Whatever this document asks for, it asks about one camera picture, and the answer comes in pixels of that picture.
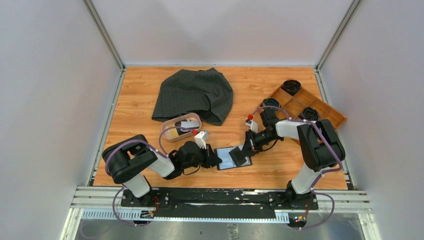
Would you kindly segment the black leather card holder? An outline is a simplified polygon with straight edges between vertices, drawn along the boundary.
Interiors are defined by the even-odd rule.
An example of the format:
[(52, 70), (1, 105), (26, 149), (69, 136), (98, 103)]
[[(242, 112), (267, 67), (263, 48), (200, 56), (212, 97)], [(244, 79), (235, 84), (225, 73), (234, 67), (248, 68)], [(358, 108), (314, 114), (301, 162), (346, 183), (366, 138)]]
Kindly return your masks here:
[(232, 151), (234, 148), (235, 146), (231, 146), (231, 147), (216, 148), (214, 150), (214, 154), (221, 159), (221, 163), (217, 165), (218, 171), (247, 167), (253, 164), (251, 157), (246, 157), (245, 162), (241, 164), (240, 166), (237, 166), (230, 156), (230, 151)]

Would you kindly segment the pink oval tray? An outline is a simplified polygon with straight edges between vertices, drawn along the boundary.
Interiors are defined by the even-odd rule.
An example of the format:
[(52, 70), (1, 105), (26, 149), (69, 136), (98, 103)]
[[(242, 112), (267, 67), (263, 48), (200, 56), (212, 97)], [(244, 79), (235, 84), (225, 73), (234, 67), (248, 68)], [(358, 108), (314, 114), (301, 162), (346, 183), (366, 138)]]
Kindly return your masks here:
[(188, 113), (165, 121), (161, 131), (166, 141), (176, 142), (193, 136), (193, 130), (199, 131), (201, 127), (201, 118), (196, 113)]

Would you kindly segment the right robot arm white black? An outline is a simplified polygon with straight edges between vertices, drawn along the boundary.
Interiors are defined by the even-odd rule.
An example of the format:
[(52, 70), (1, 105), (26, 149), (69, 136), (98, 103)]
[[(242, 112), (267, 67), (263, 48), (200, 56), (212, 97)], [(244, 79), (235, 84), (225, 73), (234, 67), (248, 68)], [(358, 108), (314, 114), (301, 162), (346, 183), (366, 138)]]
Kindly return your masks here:
[(284, 200), (290, 208), (298, 209), (313, 196), (315, 185), (326, 173), (342, 170), (345, 149), (328, 119), (311, 121), (289, 116), (279, 119), (273, 106), (263, 106), (261, 109), (264, 130), (258, 131), (250, 114), (247, 117), (250, 129), (245, 133), (244, 144), (232, 149), (229, 156), (236, 166), (240, 166), (247, 157), (264, 152), (264, 146), (272, 141), (286, 138), (298, 140), (303, 166), (296, 177), (287, 183)]

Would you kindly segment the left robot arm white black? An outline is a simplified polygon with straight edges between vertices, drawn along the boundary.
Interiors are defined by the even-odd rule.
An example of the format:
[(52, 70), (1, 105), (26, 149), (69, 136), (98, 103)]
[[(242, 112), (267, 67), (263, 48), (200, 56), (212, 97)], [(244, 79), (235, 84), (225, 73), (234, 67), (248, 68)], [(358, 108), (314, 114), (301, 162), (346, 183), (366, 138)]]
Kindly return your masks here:
[(179, 149), (164, 154), (148, 143), (142, 134), (106, 148), (101, 156), (106, 174), (112, 177), (115, 184), (123, 186), (126, 200), (137, 202), (142, 207), (157, 200), (152, 186), (142, 174), (144, 170), (172, 180), (181, 176), (185, 169), (208, 169), (222, 163), (210, 144), (199, 146), (195, 141), (187, 141)]

